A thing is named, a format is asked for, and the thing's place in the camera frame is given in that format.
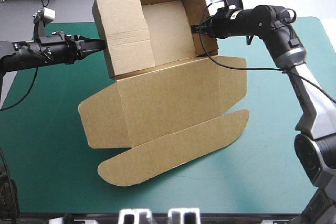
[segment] table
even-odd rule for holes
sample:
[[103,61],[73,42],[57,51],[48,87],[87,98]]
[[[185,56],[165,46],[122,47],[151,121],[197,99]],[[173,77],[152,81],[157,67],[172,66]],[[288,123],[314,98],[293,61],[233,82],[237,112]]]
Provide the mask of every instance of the table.
[[[294,27],[308,51],[309,67],[336,97],[335,52],[320,21],[298,18]],[[98,38],[94,23],[47,26],[47,33],[54,30]],[[249,67],[274,66],[258,38],[251,46],[243,37],[228,38],[219,47],[220,55],[245,57]],[[33,69],[17,74],[4,106],[26,92],[33,74]],[[0,145],[22,212],[200,207],[201,212],[285,213],[301,212],[313,195],[315,188],[293,148],[301,110],[287,76],[249,72],[248,93],[230,110],[250,111],[235,143],[132,187],[113,186],[99,177],[99,163],[125,149],[91,149],[77,110],[80,101],[112,83],[101,52],[75,65],[41,68],[26,100],[0,114]]]

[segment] cardboard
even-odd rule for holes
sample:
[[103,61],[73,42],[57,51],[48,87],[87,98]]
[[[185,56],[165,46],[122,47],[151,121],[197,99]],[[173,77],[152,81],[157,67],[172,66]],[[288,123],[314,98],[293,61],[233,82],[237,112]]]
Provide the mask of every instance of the cardboard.
[[[201,57],[199,36],[190,31],[205,7],[205,0],[95,0],[116,82],[82,101],[79,113],[92,148],[131,148],[99,165],[107,182],[141,183],[242,133],[248,111],[223,113],[246,94],[246,72]],[[217,56],[216,39],[204,41],[217,61],[246,67],[245,59]]]
[[[190,25],[200,22],[205,0],[95,0],[92,13],[111,78],[204,54]],[[214,38],[204,38],[212,55]]]
[[[242,58],[215,58],[246,66]],[[228,71],[203,57],[117,80],[79,105],[89,145],[136,147],[221,116],[247,91],[246,73]]]
[[154,139],[102,162],[98,173],[114,185],[139,184],[226,147],[240,136],[247,120],[248,111],[240,110]]

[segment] black robot arm segment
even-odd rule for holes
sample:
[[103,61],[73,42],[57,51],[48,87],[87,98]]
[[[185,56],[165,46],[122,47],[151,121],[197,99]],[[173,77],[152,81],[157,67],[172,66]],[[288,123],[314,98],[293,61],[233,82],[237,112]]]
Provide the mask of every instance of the black robot arm segment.
[[[296,17],[291,18],[288,10],[282,6],[271,5],[259,5],[247,10],[219,8],[202,25],[192,26],[192,32],[199,33],[201,30],[202,34],[221,39],[258,36],[264,41],[277,67],[291,67],[293,63],[304,62],[306,51],[290,24]],[[299,53],[296,57],[291,57],[290,62],[281,60],[291,50]]]
[[73,64],[86,56],[105,49],[105,42],[83,36],[65,34],[63,31],[45,34],[44,27],[53,20],[53,11],[47,8],[34,14],[34,39],[31,41],[0,41],[0,72]]
[[291,26],[295,12],[271,5],[243,10],[238,0],[222,1],[225,7],[204,22],[201,20],[201,24],[191,26],[192,33],[221,39],[246,36],[248,45],[253,36],[263,40],[275,65],[288,74],[302,108],[303,115],[295,128],[301,132],[295,139],[295,151],[312,184],[318,187],[301,216],[289,224],[335,224],[336,108],[316,88],[320,85],[305,63],[306,50]]

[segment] green work surface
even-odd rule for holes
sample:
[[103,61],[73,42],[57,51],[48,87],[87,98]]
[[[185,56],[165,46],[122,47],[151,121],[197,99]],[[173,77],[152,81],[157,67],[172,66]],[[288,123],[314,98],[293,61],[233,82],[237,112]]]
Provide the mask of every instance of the green work surface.
[[[336,97],[335,52],[320,21],[298,18],[294,27],[312,72]],[[98,37],[94,23],[47,26],[48,33],[54,30]],[[219,41],[219,47],[220,55],[244,57],[249,67],[274,66],[258,38],[251,46],[243,37],[228,38]],[[17,74],[4,106],[26,92],[33,74]],[[99,177],[99,163],[124,149],[91,149],[77,109],[82,100],[112,83],[101,52],[74,65],[41,68],[26,100],[0,114],[1,147],[17,183],[21,211],[167,212],[172,207],[200,207],[202,212],[300,212],[313,195],[315,188],[293,148],[302,112],[284,74],[248,73],[248,93],[230,111],[247,108],[250,119],[232,145],[132,187],[113,186]]]

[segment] robotic arm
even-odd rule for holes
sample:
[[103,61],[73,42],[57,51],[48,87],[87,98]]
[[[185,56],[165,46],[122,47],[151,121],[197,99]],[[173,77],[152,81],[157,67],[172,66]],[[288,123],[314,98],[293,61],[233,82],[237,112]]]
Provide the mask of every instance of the robotic arm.
[[291,224],[335,224],[336,108],[325,94],[306,81],[320,87],[305,62],[307,52],[291,26],[296,13],[271,5],[243,9],[242,0],[211,1],[224,2],[225,7],[204,22],[193,25],[192,33],[221,39],[246,36],[248,45],[258,36],[275,65],[287,73],[301,105],[303,116],[295,128],[301,133],[295,138],[295,151],[318,190],[301,216],[291,220]]
[[34,15],[33,40],[0,41],[0,91],[5,73],[60,63],[73,64],[105,49],[105,41],[55,31],[47,36],[44,27],[55,18],[55,11],[43,8]]

